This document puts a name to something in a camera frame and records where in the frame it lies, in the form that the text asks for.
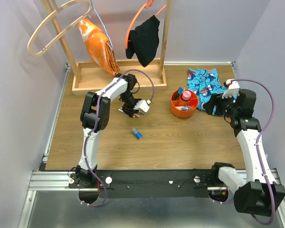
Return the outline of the pink cap marker tube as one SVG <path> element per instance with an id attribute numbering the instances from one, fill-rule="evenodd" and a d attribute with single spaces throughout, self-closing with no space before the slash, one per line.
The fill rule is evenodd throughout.
<path id="1" fill-rule="evenodd" d="M 181 100 L 184 102 L 191 100 L 191 92 L 189 90 L 184 90 L 181 94 Z"/>

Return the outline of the black highlighter blue cap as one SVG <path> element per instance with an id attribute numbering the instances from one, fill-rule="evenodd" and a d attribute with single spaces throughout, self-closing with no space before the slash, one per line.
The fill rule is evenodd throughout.
<path id="1" fill-rule="evenodd" d="M 183 87 L 179 87 L 178 91 L 176 92 L 175 96 L 173 97 L 172 100 L 178 100 L 182 92 L 184 91 Z"/>

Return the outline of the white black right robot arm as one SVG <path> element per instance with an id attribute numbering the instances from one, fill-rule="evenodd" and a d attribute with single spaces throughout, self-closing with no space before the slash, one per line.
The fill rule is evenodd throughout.
<path id="1" fill-rule="evenodd" d="M 241 178 L 230 164 L 215 163 L 209 174 L 214 186 L 224 183 L 233 194 L 237 212 L 273 218 L 285 197 L 285 188 L 277 184 L 266 161 L 262 145 L 262 128 L 253 117 L 256 93 L 241 89 L 237 96 L 224 97 L 212 94 L 204 104 L 207 114 L 215 112 L 230 119 L 230 126 L 237 138 L 245 162 L 245 179 Z"/>

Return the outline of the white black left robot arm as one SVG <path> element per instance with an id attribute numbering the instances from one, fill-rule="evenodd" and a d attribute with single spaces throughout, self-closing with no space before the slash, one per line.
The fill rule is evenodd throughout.
<path id="1" fill-rule="evenodd" d="M 122 112 L 129 117 L 138 114 L 135 109 L 141 99 L 135 99 L 131 90 L 137 84 L 133 74 L 118 74 L 110 84 L 102 90 L 85 95 L 80 114 L 80 121 L 84 130 L 82 156 L 76 166 L 76 179 L 86 188 L 92 187 L 96 178 L 97 151 L 100 134 L 109 122 L 111 102 L 119 98 L 123 102 Z"/>

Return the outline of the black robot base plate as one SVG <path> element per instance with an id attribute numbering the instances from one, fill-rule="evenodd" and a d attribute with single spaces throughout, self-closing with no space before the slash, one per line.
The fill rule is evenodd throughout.
<path id="1" fill-rule="evenodd" d="M 97 178 L 79 169 L 68 174 L 69 187 L 79 189 L 81 200 L 228 197 L 227 187 L 213 177 L 211 170 L 98 170 L 96 174 Z"/>

